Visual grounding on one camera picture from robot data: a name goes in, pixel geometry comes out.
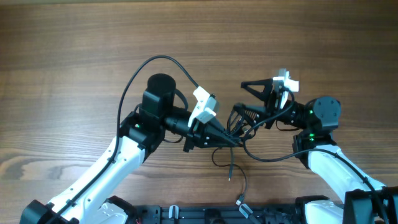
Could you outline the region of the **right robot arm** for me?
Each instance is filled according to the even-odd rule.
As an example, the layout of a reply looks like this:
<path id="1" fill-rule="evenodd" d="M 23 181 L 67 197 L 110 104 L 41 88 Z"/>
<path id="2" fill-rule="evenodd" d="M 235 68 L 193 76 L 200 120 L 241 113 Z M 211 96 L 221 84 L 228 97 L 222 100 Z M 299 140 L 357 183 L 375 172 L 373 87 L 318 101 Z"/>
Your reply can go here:
<path id="1" fill-rule="evenodd" d="M 250 125 L 242 143 L 259 127 L 283 122 L 300 130 L 294 136 L 292 157 L 319 175 L 343 202 L 342 207 L 324 196 L 296 200 L 302 223 L 397 223 L 397 187 L 387 187 L 351 162 L 333 139 L 339 126 L 341 104 L 323 96 L 306 104 L 296 102 L 299 84 L 271 78 L 243 82 L 241 88 L 263 102 L 262 106 L 236 104 L 234 110 Z"/>

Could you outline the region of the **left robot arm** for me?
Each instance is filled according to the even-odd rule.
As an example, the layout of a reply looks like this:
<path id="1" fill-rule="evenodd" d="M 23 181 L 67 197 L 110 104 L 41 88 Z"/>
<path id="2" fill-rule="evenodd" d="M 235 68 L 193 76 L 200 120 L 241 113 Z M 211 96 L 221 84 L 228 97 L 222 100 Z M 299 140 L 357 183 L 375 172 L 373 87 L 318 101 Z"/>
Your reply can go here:
<path id="1" fill-rule="evenodd" d="M 185 138 L 184 151 L 194 147 L 236 147 L 238 141 L 215 118 L 215 98 L 202 87 L 193 92 L 192 112 L 174 106 L 179 92 L 166 74 L 152 75 L 142 103 L 120 121 L 116 136 L 104 154 L 68 189 L 48 203 L 31 201 L 21 223 L 135 223 L 136 208 L 112 196 L 114 189 L 139 168 L 170 131 Z"/>

